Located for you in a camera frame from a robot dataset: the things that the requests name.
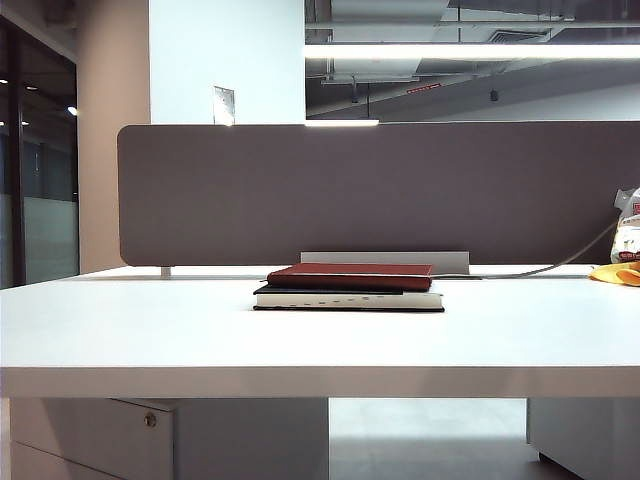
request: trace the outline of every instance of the drawer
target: drawer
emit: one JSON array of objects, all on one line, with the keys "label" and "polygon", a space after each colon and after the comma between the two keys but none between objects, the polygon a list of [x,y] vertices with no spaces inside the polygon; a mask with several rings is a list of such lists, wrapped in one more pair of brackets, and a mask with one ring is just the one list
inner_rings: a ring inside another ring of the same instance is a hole
[{"label": "drawer", "polygon": [[11,445],[12,480],[119,480],[20,443]]},{"label": "drawer", "polygon": [[11,400],[11,439],[127,480],[173,478],[173,413],[109,399]]}]

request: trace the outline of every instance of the red book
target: red book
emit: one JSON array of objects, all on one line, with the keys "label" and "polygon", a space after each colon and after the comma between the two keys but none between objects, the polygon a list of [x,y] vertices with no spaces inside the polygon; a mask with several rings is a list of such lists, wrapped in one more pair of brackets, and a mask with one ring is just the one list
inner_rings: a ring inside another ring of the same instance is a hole
[{"label": "red book", "polygon": [[267,276],[270,285],[288,288],[397,289],[426,292],[431,265],[373,263],[296,263]]}]

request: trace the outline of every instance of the white cabinet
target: white cabinet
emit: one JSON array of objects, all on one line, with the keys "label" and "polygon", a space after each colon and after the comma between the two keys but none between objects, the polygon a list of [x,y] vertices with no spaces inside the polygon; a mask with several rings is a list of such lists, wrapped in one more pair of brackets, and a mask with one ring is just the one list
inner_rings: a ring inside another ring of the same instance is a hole
[{"label": "white cabinet", "polygon": [[[102,480],[50,475],[71,462],[126,480],[329,478],[326,398],[17,398],[11,437],[12,480]],[[23,447],[47,461],[25,460]]]},{"label": "white cabinet", "polygon": [[109,399],[20,398],[11,400],[10,415],[14,445],[127,480],[173,478],[170,411]]},{"label": "white cabinet", "polygon": [[533,447],[585,480],[639,480],[640,399],[533,398]]},{"label": "white cabinet", "polygon": [[19,443],[11,446],[13,480],[119,480]]}]

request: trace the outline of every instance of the white column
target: white column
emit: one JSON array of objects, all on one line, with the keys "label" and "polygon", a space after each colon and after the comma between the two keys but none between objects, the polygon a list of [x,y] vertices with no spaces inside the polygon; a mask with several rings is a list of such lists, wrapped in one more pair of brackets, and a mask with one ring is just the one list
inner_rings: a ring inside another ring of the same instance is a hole
[{"label": "white column", "polygon": [[123,264],[118,234],[116,138],[149,123],[146,0],[78,3],[80,270]]},{"label": "white column", "polygon": [[152,123],[213,123],[213,86],[237,124],[302,123],[302,0],[149,0]]}]

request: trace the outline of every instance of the ceiling light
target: ceiling light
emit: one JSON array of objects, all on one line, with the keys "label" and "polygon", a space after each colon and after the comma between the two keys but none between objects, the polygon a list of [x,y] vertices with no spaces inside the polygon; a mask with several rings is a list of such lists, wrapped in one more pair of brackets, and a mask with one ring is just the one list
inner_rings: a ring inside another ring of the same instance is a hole
[{"label": "ceiling light", "polygon": [[484,43],[396,43],[305,45],[306,58],[338,59],[438,59],[513,60],[539,59],[640,59],[640,44],[484,44]]},{"label": "ceiling light", "polygon": [[380,123],[377,119],[364,120],[305,120],[307,127],[374,127]]}]

